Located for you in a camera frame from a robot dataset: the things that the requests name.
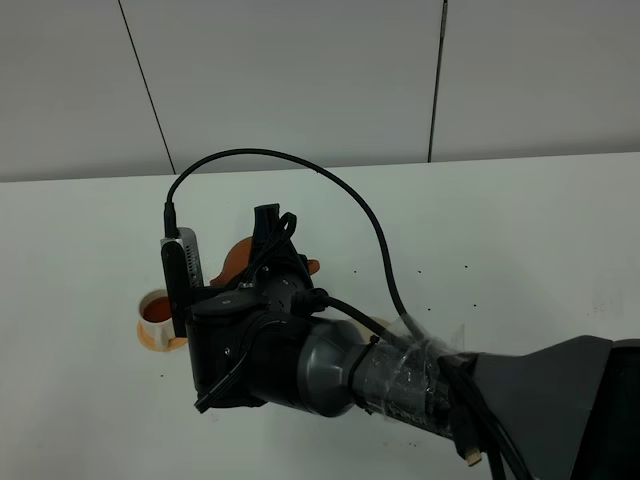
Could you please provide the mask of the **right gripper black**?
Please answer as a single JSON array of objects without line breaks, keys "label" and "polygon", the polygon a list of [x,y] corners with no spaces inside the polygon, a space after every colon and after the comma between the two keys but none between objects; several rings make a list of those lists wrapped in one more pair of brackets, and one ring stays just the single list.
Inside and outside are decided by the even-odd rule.
[{"label": "right gripper black", "polygon": [[[280,205],[254,208],[252,249],[271,248],[281,236]],[[313,286],[299,274],[280,274],[248,289],[216,288],[194,304],[187,334],[195,408],[261,407],[275,403],[308,412],[299,388],[299,363],[316,322],[291,313],[295,295]]]}]

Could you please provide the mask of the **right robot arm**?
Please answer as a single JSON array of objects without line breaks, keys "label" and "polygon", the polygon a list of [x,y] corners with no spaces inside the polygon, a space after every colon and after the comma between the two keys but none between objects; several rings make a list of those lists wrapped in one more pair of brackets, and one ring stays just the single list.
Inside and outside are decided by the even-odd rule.
[{"label": "right robot arm", "polygon": [[576,337],[519,356],[452,349],[315,287],[296,218],[258,207],[248,261],[184,305],[196,409],[352,407],[451,440],[495,479],[635,479],[639,343]]}]

